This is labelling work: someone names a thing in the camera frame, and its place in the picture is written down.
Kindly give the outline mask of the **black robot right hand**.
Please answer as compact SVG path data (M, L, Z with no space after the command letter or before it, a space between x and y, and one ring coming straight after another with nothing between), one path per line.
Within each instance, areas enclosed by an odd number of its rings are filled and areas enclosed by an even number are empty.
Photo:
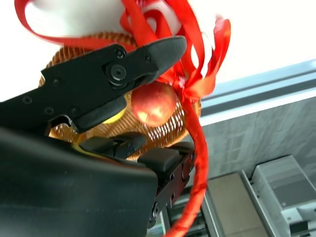
M144 237L186 186L189 143L127 158L136 132L79 144L50 138L65 123L84 133L126 106L125 94L178 62L184 37L131 53L118 45L44 69L43 86L0 105L0 234L3 237Z

